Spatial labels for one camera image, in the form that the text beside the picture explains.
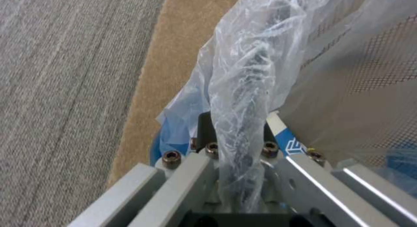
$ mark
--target gray carpet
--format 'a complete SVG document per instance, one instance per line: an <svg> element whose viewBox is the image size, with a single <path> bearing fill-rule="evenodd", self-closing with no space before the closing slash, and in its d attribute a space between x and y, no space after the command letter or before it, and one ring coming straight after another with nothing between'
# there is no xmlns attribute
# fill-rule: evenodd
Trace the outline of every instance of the gray carpet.
<svg viewBox="0 0 417 227"><path fill-rule="evenodd" d="M104 192L163 1L0 0L0 226Z"/></svg>

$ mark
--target blue label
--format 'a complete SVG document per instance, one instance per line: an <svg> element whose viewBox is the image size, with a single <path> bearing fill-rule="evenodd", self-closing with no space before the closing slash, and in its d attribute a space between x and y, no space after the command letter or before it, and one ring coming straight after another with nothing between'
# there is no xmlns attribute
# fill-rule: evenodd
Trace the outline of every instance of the blue label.
<svg viewBox="0 0 417 227"><path fill-rule="evenodd" d="M280 146L284 156L291 154L305 154L307 148L301 144L289 129L284 129L282 132L275 135L275 140Z"/></svg>

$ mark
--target metal plate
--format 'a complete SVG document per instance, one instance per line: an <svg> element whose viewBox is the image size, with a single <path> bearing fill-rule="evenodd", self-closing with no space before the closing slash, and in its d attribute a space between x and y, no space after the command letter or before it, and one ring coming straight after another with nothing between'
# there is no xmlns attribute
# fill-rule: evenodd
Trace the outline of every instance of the metal plate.
<svg viewBox="0 0 417 227"><path fill-rule="evenodd" d="M319 210L336 226L396 226L304 154L276 165L284 200L298 213Z"/></svg>
<svg viewBox="0 0 417 227"><path fill-rule="evenodd" d="M164 181L163 171L139 163L69 227L127 226Z"/></svg>
<svg viewBox="0 0 417 227"><path fill-rule="evenodd" d="M189 154L129 226L178 226L186 212L202 208L215 177L208 157Z"/></svg>
<svg viewBox="0 0 417 227"><path fill-rule="evenodd" d="M417 200L357 164L332 174L401 226L417 226Z"/></svg>

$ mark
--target clear plastic wrap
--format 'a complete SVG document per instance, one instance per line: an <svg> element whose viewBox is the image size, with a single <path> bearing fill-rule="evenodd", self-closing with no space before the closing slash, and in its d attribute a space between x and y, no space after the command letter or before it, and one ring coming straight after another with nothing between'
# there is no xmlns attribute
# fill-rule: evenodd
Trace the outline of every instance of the clear plastic wrap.
<svg viewBox="0 0 417 227"><path fill-rule="evenodd" d="M375 53L370 44L367 50L362 46L412 15L415 1L239 0L201 48L189 81L159 115L161 152L185 150L189 138L196 134L198 115L211 111L220 153L219 194L233 212L258 211L263 125L268 112L277 108L297 138L323 151L331 162L346 158L340 156L341 151L356 159L360 154L375 155L375 151L385 156L387 149L379 149L377 142L383 143L383 133L399 127L389 125L389 120L416 111L383 103L381 96L391 93L395 97L395 89L355 95L367 86L363 80L369 80L369 85L378 81L370 78L374 72L357 75L358 63L369 67L373 57L391 54L392 62L377 75L392 76L388 67L396 68L390 63L401 58L387 50ZM397 41L407 42L397 39L390 44ZM401 51L409 53L417 47L411 44ZM363 62L366 55L370 57ZM398 62L398 68L411 58L413 55L408 55ZM402 92L417 86L410 82L403 85ZM413 96L393 98L392 102L413 105L417 102ZM387 108L375 114L372 101ZM417 158L416 150L411 153Z"/></svg>
<svg viewBox="0 0 417 227"><path fill-rule="evenodd" d="M296 80L315 6L316 0L239 0L216 27L208 93L219 194L233 212L259 211L265 120Z"/></svg>

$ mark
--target bolt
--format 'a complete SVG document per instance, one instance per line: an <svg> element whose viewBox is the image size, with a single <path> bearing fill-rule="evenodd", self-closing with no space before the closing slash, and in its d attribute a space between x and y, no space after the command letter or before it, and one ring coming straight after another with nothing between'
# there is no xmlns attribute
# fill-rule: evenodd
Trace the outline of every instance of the bolt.
<svg viewBox="0 0 417 227"><path fill-rule="evenodd" d="M314 148L308 148L306 152L307 156L318 163L320 166L324 166L326 158Z"/></svg>
<svg viewBox="0 0 417 227"><path fill-rule="evenodd" d="M162 164L167 169L176 169L181 164L181 154L178 151L166 151L162 156Z"/></svg>
<svg viewBox="0 0 417 227"><path fill-rule="evenodd" d="M206 154L212 159L219 159L219 146L217 142L210 142L206 145Z"/></svg>
<svg viewBox="0 0 417 227"><path fill-rule="evenodd" d="M197 138L190 138L190 149L192 152L197 152Z"/></svg>
<svg viewBox="0 0 417 227"><path fill-rule="evenodd" d="M265 141L264 148L262 149L262 155L267 158L276 158L278 155L278 145L272 141Z"/></svg>

